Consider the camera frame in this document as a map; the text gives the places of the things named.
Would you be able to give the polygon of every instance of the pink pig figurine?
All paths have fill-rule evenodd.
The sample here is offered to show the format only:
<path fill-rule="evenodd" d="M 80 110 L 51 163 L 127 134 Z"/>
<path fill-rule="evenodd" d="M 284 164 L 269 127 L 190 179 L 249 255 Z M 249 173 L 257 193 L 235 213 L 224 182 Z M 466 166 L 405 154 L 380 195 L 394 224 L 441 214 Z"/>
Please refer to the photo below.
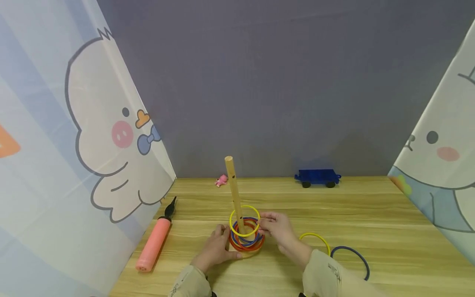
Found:
<path fill-rule="evenodd" d="M 223 174 L 222 176 L 220 176 L 218 179 L 216 179 L 216 181 L 214 182 L 214 184 L 219 188 L 221 185 L 223 184 L 227 184 L 226 182 L 228 181 L 228 177 Z"/>

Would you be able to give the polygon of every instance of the wooden base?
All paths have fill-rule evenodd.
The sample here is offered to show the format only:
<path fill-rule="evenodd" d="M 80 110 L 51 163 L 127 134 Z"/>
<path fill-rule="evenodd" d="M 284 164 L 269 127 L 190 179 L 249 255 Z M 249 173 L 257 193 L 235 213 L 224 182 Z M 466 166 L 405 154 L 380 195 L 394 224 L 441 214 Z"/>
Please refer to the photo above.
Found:
<path fill-rule="evenodd" d="M 248 226 L 246 226 L 245 228 L 246 228 L 245 233 L 249 233 L 249 232 L 252 231 L 252 228 L 250 228 Z M 256 237 L 255 234 L 252 234 L 251 236 L 247 237 L 246 239 L 247 240 L 254 240 L 255 237 Z M 229 242 L 228 242 L 228 244 L 229 244 L 229 247 L 228 247 L 229 251 L 236 251 L 236 249 Z M 256 249 L 256 250 L 253 250 L 253 251 L 240 251 L 240 253 L 242 255 L 242 258 L 246 259 L 246 258 L 249 258 L 249 257 L 252 257 L 252 256 L 256 255 L 261 250 L 261 248 L 262 248 L 262 246 L 260 248 Z"/>

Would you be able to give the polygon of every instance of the pink cheek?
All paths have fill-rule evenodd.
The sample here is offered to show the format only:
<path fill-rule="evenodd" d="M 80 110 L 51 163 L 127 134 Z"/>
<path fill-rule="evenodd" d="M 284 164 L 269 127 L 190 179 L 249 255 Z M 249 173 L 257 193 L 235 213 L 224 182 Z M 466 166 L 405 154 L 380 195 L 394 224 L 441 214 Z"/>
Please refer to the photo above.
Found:
<path fill-rule="evenodd" d="M 133 131 L 129 123 L 118 121 L 112 126 L 112 141 L 120 148 L 127 148 L 132 144 Z"/>
<path fill-rule="evenodd" d="M 457 150 L 450 146 L 439 147 L 437 149 L 437 156 L 447 162 L 457 161 L 458 158 L 460 158 L 460 154 Z"/>

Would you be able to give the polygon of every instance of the black nozzle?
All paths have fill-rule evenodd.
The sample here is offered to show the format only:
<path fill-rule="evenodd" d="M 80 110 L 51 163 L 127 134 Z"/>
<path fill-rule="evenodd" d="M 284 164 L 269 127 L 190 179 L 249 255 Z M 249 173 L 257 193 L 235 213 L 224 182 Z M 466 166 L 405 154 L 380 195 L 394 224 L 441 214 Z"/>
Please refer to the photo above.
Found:
<path fill-rule="evenodd" d="M 165 209 L 165 217 L 170 219 L 173 213 L 175 212 L 175 201 L 177 200 L 177 196 L 173 198 L 173 201 L 170 203 L 169 206 Z"/>

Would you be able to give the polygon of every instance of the sleeve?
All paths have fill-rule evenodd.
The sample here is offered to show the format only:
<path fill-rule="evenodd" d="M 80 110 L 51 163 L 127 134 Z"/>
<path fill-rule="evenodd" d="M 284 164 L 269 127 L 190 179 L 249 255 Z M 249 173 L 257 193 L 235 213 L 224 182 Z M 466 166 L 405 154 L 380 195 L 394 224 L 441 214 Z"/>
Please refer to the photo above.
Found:
<path fill-rule="evenodd" d="M 328 255 L 314 250 L 303 275 L 307 297 L 385 297 L 372 284 L 358 278 Z"/>
<path fill-rule="evenodd" d="M 211 287 L 203 272 L 188 265 L 178 275 L 168 297 L 211 297 Z"/>

